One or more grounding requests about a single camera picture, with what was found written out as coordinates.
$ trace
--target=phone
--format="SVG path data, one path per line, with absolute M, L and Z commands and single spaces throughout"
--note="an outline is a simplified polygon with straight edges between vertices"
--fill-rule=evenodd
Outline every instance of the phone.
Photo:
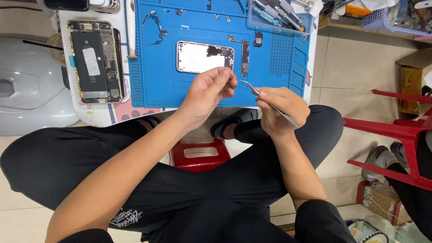
M 89 0 L 44 0 L 45 6 L 54 10 L 85 12 L 90 8 Z
M 195 42 L 177 42 L 177 70 L 200 74 L 215 67 L 234 68 L 234 49 Z
M 68 20 L 70 50 L 84 104 L 119 103 L 124 97 L 120 32 L 107 21 Z

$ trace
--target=left hand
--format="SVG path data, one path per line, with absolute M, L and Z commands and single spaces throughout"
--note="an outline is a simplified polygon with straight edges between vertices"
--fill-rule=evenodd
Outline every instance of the left hand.
M 191 131 L 201 126 L 223 98 L 232 98 L 237 76 L 228 67 L 216 67 L 198 74 L 183 103 L 175 112 Z

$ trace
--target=white label sticker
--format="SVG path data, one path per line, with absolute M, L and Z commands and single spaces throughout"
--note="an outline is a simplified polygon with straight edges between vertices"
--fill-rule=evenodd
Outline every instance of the white label sticker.
M 432 88 L 432 71 L 425 76 L 426 85 Z
M 96 61 L 96 53 L 93 48 L 83 49 L 84 60 L 86 61 L 89 76 L 101 75 L 99 72 L 98 62 Z

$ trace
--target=black phone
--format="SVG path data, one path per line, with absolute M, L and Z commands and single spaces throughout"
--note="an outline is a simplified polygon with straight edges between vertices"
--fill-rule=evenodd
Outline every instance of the black phone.
M 54 10 L 85 12 L 90 8 L 89 0 L 44 0 L 45 6 Z

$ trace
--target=tiled floor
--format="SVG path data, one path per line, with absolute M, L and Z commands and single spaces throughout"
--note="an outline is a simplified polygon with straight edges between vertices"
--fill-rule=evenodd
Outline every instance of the tiled floor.
M 49 18 L 41 12 L 9 10 L 2 18 L 16 19 L 11 25 L 3 25 L 0 33 L 27 33 L 49 37 Z M 403 47 L 360 42 L 329 36 L 318 36 L 315 69 L 313 73 L 311 104 L 336 108 L 343 117 L 359 118 L 377 122 L 391 122 L 397 116 L 395 99 L 373 95 L 371 89 L 397 90 L 398 72 L 394 63 L 398 58 L 415 51 L 410 43 Z M 217 108 L 209 120 L 199 129 L 184 138 L 186 142 L 207 141 L 210 126 L 238 108 Z M 0 153 L 17 137 L 0 137 Z M 356 185 L 362 180 L 358 167 L 349 165 L 349 158 L 364 161 L 367 150 L 376 144 L 389 145 L 390 138 L 345 128 L 342 138 L 318 167 L 329 200 L 336 206 L 355 203 Z M 235 140 L 226 142 L 231 156 L 235 156 L 250 145 Z M 6 178 L 0 173 L 0 242 L 42 242 L 52 211 L 9 188 Z M 289 196 L 271 205 L 272 216 L 294 212 Z M 113 230 L 115 242 L 138 242 L 139 233 Z

